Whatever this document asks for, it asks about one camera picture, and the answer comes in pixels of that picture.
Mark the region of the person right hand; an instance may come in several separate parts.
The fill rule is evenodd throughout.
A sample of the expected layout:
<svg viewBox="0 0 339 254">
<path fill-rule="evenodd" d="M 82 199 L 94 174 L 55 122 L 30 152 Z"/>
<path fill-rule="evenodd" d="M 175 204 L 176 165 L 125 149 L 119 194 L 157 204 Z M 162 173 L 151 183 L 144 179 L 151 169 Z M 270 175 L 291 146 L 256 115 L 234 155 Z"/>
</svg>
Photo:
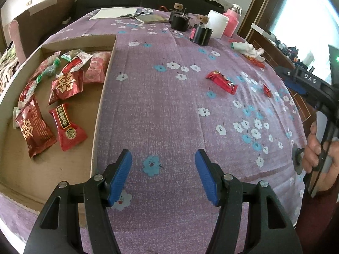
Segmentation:
<svg viewBox="0 0 339 254">
<path fill-rule="evenodd" d="M 322 146 L 316 138 L 317 124 L 313 122 L 310 127 L 310 133 L 307 138 L 307 145 L 304 148 L 302 166 L 306 173 L 311 173 L 314 167 L 318 166 L 319 156 Z M 322 174 L 318 180 L 318 191 L 324 192 L 329 190 L 338 177 L 338 141 L 332 141 L 329 147 L 328 156 L 332 158 L 332 164 L 327 173 Z"/>
</svg>

